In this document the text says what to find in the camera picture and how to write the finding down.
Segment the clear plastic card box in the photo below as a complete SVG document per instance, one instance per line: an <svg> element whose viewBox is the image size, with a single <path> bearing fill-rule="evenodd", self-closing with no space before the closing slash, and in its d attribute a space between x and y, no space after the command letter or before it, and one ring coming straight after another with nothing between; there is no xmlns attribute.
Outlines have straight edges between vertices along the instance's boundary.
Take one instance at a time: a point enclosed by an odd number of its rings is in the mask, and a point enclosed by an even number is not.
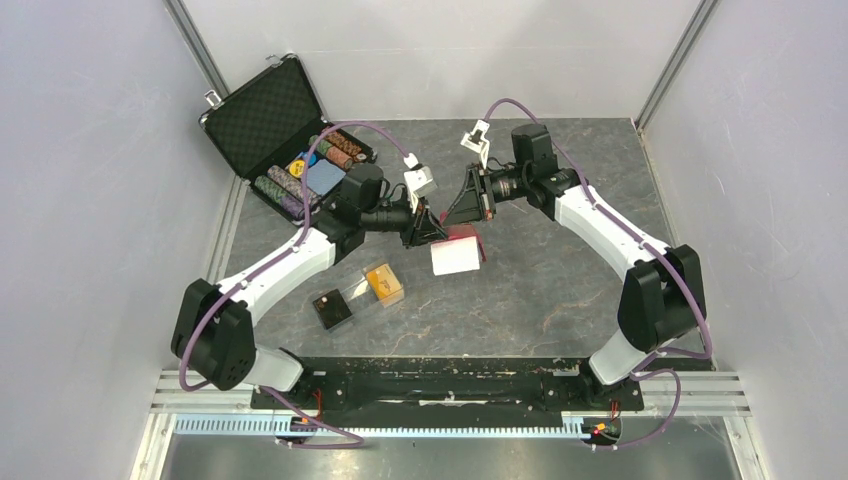
<svg viewBox="0 0 848 480"><path fill-rule="evenodd" d="M337 329L341 328L343 325L350 324L350 323L354 322L355 320L365 319L366 317L372 316L374 313L378 312L381 309L388 308L388 307L382 306L381 303L377 300L377 297L376 297L374 291L370 288L370 286L369 286L369 284L368 284L368 282L365 278L365 274L366 274L367 270L370 270L371 268L377 267L377 266L379 266L383 263L389 264L388 261L384 261L384 260L379 260L379 261L373 262L373 263L371 263L371 264L369 264L369 265L367 265L363 268L360 268L359 270L355 271L351 275L348 275L347 277L339 280L337 282L337 284L335 285L335 287L330 289L330 290L338 289L338 290L341 291L343 297L345 298L350 309L353 312L353 317L351 319L343 322L340 326L338 326L338 327L336 327L332 330L329 330L329 331L337 330ZM403 283L401 276L398 275L396 272L395 272L395 274L398 276L398 278L400 279L400 281L402 282L402 284L404 286L404 283Z"/></svg>

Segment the red leather card holder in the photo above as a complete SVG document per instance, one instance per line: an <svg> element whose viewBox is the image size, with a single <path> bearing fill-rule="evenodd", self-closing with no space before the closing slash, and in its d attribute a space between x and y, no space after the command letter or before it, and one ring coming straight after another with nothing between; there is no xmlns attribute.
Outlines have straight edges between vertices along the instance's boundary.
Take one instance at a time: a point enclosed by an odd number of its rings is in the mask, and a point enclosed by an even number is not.
<svg viewBox="0 0 848 480"><path fill-rule="evenodd" d="M487 260L481 236L469 224L447 229L448 238L430 245L431 265L435 276L479 270Z"/></svg>

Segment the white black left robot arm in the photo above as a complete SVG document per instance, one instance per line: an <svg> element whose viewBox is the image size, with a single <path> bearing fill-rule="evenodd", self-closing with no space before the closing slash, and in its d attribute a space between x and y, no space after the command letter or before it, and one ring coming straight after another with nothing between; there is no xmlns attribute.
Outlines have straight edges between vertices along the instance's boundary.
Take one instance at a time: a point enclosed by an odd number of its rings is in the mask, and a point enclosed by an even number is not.
<svg viewBox="0 0 848 480"><path fill-rule="evenodd" d="M257 344L254 327L298 286L358 248L368 232L396 232L407 247L446 238L426 201L437 188L428 167L405 172L398 200L383 197L383 183L376 165L355 166L283 246L217 284L199 279L187 287L171 344L184 390L213 385L226 391L246 383L275 389L290 407L312 399L314 381L299 358Z"/></svg>

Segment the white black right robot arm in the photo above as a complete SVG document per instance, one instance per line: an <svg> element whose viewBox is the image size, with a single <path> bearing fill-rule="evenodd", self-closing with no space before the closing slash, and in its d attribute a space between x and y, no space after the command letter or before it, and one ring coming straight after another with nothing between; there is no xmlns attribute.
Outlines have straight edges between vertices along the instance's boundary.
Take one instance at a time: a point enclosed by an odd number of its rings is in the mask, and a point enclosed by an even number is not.
<svg viewBox="0 0 848 480"><path fill-rule="evenodd" d="M443 216L444 225L491 219L496 206L519 198L590 246L622 281L617 330L580 367L577 392L602 408L618 385L670 343L706 323L698 254L670 247L618 213L574 168L560 166L548 129L527 124L511 133L512 162L490 168L489 125L478 121L461 144L478 161L467 169L462 192Z"/></svg>

